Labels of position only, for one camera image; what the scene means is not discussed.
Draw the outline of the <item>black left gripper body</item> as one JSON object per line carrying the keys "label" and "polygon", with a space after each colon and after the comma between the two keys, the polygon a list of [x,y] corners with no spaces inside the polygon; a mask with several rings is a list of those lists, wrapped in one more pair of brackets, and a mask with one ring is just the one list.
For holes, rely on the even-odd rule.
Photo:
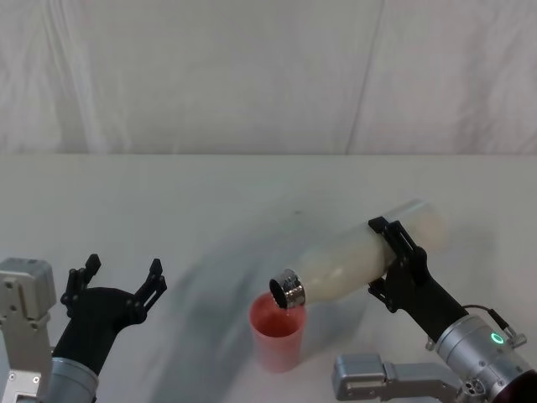
{"label": "black left gripper body", "polygon": [[69,359],[99,374],[117,335],[145,321],[145,306],[135,295],[115,288],[65,292],[60,302],[70,318],[52,356]]}

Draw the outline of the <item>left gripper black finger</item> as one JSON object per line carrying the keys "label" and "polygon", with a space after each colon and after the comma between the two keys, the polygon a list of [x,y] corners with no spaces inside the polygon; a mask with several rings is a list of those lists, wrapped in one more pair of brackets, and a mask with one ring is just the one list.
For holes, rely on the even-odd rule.
{"label": "left gripper black finger", "polygon": [[143,323],[149,310],[166,291],[167,284],[163,276],[161,260],[155,258],[149,267],[149,274],[144,283],[127,299],[128,323]]}
{"label": "left gripper black finger", "polygon": [[65,292],[60,298],[60,303],[66,307],[68,317],[73,315],[75,304],[80,300],[81,294],[101,268],[101,265],[98,254],[91,254],[82,268],[69,270]]}

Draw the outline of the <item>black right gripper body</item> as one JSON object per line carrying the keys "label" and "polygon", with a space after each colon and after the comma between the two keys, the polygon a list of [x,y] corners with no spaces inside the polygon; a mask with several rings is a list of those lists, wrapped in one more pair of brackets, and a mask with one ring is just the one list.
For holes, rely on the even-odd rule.
{"label": "black right gripper body", "polygon": [[444,331],[468,312],[430,275],[426,263],[394,262],[384,280],[387,308],[403,310],[430,338]]}

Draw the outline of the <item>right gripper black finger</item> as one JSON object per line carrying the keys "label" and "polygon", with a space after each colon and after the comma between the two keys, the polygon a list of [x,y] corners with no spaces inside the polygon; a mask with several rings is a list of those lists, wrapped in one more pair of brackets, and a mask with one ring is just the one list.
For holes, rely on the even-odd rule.
{"label": "right gripper black finger", "polygon": [[376,217],[368,221],[368,226],[384,239],[394,253],[394,258],[387,265],[386,280],[422,286],[428,279],[427,254],[414,242],[402,223]]}
{"label": "right gripper black finger", "polygon": [[386,280],[380,277],[368,284],[368,292],[382,302],[389,312],[395,313],[397,306],[393,303],[392,299],[386,288]]}

